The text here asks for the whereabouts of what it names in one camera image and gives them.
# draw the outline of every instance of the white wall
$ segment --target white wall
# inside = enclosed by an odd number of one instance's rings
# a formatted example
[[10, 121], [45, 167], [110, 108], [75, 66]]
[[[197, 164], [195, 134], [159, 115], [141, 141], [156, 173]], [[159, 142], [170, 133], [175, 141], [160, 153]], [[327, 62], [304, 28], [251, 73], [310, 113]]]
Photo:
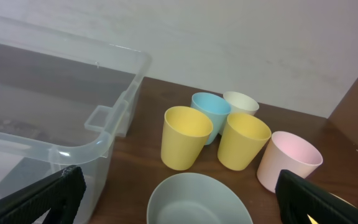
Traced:
[[328, 117], [358, 77], [358, 0], [0, 0], [153, 57], [148, 76]]

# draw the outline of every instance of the cup rim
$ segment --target cup rim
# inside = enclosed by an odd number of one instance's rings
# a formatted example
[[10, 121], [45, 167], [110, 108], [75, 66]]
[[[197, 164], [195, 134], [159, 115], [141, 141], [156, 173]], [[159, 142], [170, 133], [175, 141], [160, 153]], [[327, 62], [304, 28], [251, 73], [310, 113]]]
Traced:
[[[197, 104], [196, 101], [194, 100], [194, 96], [197, 95], [197, 94], [212, 95], [213, 97], [219, 98], [219, 100], [223, 100], [223, 101], [229, 106], [229, 112], [227, 112], [227, 113], [214, 113], [214, 112], [211, 112], [211, 111], [208, 111], [208, 110], [202, 108], [202, 107], [201, 107], [199, 104]], [[230, 114], [230, 112], [231, 112], [231, 106], [230, 106], [230, 104], [229, 104], [224, 98], [221, 98], [220, 96], [215, 95], [215, 94], [212, 94], [212, 93], [207, 93], [207, 92], [198, 92], [198, 93], [195, 93], [195, 94], [193, 94], [193, 96], [191, 96], [191, 101], [192, 101], [196, 106], [198, 106], [199, 108], [205, 110], [206, 112], [209, 112], [209, 113], [211, 113], [211, 114], [214, 114], [214, 115], [227, 115], [227, 114]]]
[[[275, 143], [273, 137], [274, 137], [274, 135], [275, 135], [276, 133], [289, 134], [289, 135], [294, 136], [294, 137], [296, 137], [297, 139], [300, 139], [301, 141], [307, 143], [309, 146], [311, 146], [311, 148], [313, 148], [313, 152], [317, 152], [317, 153], [318, 153], [318, 155], [319, 155], [319, 157], [320, 157], [320, 159], [321, 159], [321, 160], [320, 160], [320, 163], [318, 163], [318, 164], [309, 164], [309, 163], [307, 163], [307, 162], [299, 161], [298, 159], [295, 159], [295, 158], [293, 158], [292, 156], [288, 155], [285, 151], [283, 151], [283, 150]], [[324, 161], [323, 155], [321, 155], [320, 151], [318, 151], [318, 149], [317, 149], [314, 145], [312, 145], [310, 142], [306, 141], [305, 139], [303, 139], [303, 138], [297, 136], [296, 134], [289, 133], [288, 131], [275, 131], [275, 132], [272, 134], [272, 140], [271, 140], [271, 141], [274, 143], [274, 145], [276, 146], [276, 148], [277, 148], [278, 150], [280, 150], [280, 152], [284, 153], [284, 155], [288, 156], [288, 158], [290, 158], [290, 159], [292, 159], [292, 160], [294, 160], [294, 161], [297, 161], [297, 162], [299, 162], [299, 163], [301, 163], [301, 164], [308, 165], [308, 166], [317, 166], [317, 167], [318, 167], [318, 166], [320, 166], [320, 165], [323, 163], [323, 161]]]
[[[183, 132], [177, 130], [176, 128], [172, 127], [172, 125], [167, 121], [167, 113], [168, 113], [168, 111], [169, 111], [170, 109], [174, 109], [174, 108], [186, 108], [186, 109], [191, 109], [191, 110], [196, 111], [197, 113], [202, 114], [203, 116], [205, 116], [205, 117], [208, 119], [208, 121], [209, 121], [209, 123], [210, 123], [210, 125], [211, 125], [211, 130], [208, 131], [208, 134], [205, 134], [205, 135], [202, 135], [202, 136], [194, 136], [194, 135], [190, 135], [190, 134], [185, 134], [185, 133], [183, 133]], [[211, 121], [211, 119], [210, 119], [208, 116], [206, 116], [203, 112], [201, 112], [201, 111], [199, 111], [199, 110], [196, 110], [196, 109], [194, 109], [194, 108], [191, 108], [191, 107], [189, 107], [189, 106], [172, 106], [171, 108], [168, 108], [168, 109], [165, 111], [165, 113], [164, 113], [164, 120], [165, 120], [165, 122], [167, 123], [167, 125], [169, 125], [169, 126], [170, 126], [173, 130], [175, 130], [176, 132], [178, 132], [178, 133], [180, 133], [180, 134], [182, 134], [182, 135], [184, 135], [184, 136], [189, 136], [189, 137], [193, 137], [193, 138], [203, 138], [203, 137], [205, 137], [205, 136], [209, 136], [209, 135], [212, 133], [212, 131], [214, 130], [214, 124], [213, 124], [213, 122]]]
[[[237, 95], [241, 95], [241, 97], [244, 97], [244, 98], [247, 98], [248, 100], [251, 100], [253, 103], [255, 103], [255, 105], [257, 105], [257, 108], [256, 108], [255, 110], [250, 110], [250, 109], [244, 108], [244, 107], [242, 107], [242, 106], [239, 106], [239, 105], [235, 105], [235, 104], [230, 103], [230, 102], [229, 102], [227, 99], [225, 99], [225, 97], [224, 97], [224, 96], [227, 95], [228, 93], [235, 93], [235, 94], [237, 94]], [[227, 92], [224, 92], [224, 93], [223, 93], [223, 98], [224, 98], [231, 106], [235, 106], [236, 108], [239, 108], [239, 109], [241, 109], [241, 110], [257, 111], [257, 110], [259, 110], [259, 108], [260, 108], [259, 103], [258, 103], [256, 100], [254, 100], [252, 97], [250, 97], [250, 96], [248, 96], [248, 95], [245, 95], [245, 94], [243, 94], [243, 93], [237, 92], [237, 91], [227, 91]]]
[[217, 184], [221, 184], [221, 185], [225, 186], [225, 187], [226, 187], [227, 189], [229, 189], [229, 191], [235, 196], [235, 198], [238, 199], [238, 201], [242, 204], [243, 209], [245, 209], [246, 212], [248, 213], [249, 219], [251, 220], [251, 224], [253, 224], [252, 217], [251, 217], [251, 215], [250, 215], [250, 213], [249, 213], [249, 211], [248, 211], [246, 205], [244, 205], [244, 203], [242, 202], [242, 200], [238, 197], [238, 195], [237, 195], [236, 193], [234, 193], [234, 191], [233, 191], [231, 188], [229, 188], [226, 184], [224, 184], [224, 183], [222, 183], [222, 182], [216, 180], [216, 179], [213, 178], [213, 177], [210, 177], [210, 176], [204, 175], [204, 174], [194, 173], [194, 172], [182, 172], [182, 173], [179, 173], [179, 174], [171, 175], [170, 177], [167, 177], [167, 178], [165, 178], [163, 181], [161, 181], [161, 182], [158, 184], [158, 186], [156, 186], [156, 187], [154, 188], [153, 193], [152, 193], [152, 195], [151, 195], [150, 198], [149, 198], [149, 202], [147, 202], [147, 210], [146, 210], [146, 223], [147, 223], [147, 224], [149, 224], [150, 202], [151, 202], [152, 197], [153, 197], [154, 194], [156, 193], [157, 189], [158, 189], [159, 187], [161, 187], [162, 184], [163, 184], [164, 182], [166, 182], [168, 179], [174, 178], [175, 176], [178, 176], [178, 175], [200, 175], [200, 176], [207, 177], [207, 178], [211, 179], [213, 182], [215, 182], [215, 183], [217, 183]]
[[[264, 139], [253, 139], [253, 138], [250, 138], [248, 136], [245, 136], [243, 134], [241, 134], [239, 131], [237, 131], [235, 128], [233, 128], [233, 126], [231, 125], [231, 123], [229, 122], [229, 116], [234, 116], [235, 114], [244, 114], [246, 116], [251, 116], [253, 118], [255, 118], [256, 120], [260, 121], [269, 131], [269, 136], [267, 138], [264, 138]], [[229, 114], [229, 116], [227, 116], [227, 123], [230, 125], [230, 127], [235, 130], [237, 133], [239, 133], [241, 136], [245, 137], [245, 138], [248, 138], [248, 139], [251, 139], [251, 140], [254, 140], [254, 141], [266, 141], [266, 140], [269, 140], [271, 137], [272, 137], [272, 130], [270, 130], [270, 127], [265, 123], [263, 122], [261, 119], [255, 117], [255, 116], [252, 116], [251, 114], [246, 114], [246, 113], [232, 113], [232, 114]]]

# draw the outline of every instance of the brown table surface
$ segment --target brown table surface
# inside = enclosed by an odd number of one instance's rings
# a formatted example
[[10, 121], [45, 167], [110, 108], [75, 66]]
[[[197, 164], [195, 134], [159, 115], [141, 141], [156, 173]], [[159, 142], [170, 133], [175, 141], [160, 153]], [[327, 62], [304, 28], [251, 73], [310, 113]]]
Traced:
[[[134, 120], [126, 138], [116, 138], [106, 186], [91, 223], [146, 223], [146, 209], [154, 188], [180, 173], [160, 158], [164, 112], [172, 106], [189, 106], [201, 90], [145, 78]], [[324, 157], [308, 180], [358, 208], [358, 147], [327, 119], [260, 104], [256, 117], [274, 131], [288, 131], [312, 143]], [[247, 207], [254, 223], [281, 223], [275, 194], [256, 178], [265, 148], [243, 171], [224, 167], [217, 158], [220, 136], [205, 146], [194, 165], [197, 172], [227, 185]]]

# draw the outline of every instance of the clear plastic container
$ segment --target clear plastic container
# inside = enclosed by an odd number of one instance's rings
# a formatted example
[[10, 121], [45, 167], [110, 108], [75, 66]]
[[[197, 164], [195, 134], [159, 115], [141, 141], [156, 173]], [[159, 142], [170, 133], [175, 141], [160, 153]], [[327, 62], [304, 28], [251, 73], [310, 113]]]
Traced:
[[137, 50], [0, 17], [0, 198], [76, 164], [87, 188], [75, 223], [86, 223], [150, 63]]

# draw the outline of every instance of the light blue cup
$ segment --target light blue cup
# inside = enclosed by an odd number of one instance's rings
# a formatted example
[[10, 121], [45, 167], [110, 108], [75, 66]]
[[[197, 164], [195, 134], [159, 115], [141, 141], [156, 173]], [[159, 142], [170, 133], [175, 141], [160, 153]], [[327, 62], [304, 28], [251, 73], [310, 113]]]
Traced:
[[214, 125], [206, 145], [211, 144], [218, 134], [221, 126], [226, 122], [230, 113], [230, 104], [223, 98], [211, 93], [195, 93], [191, 97], [191, 107], [203, 112]]

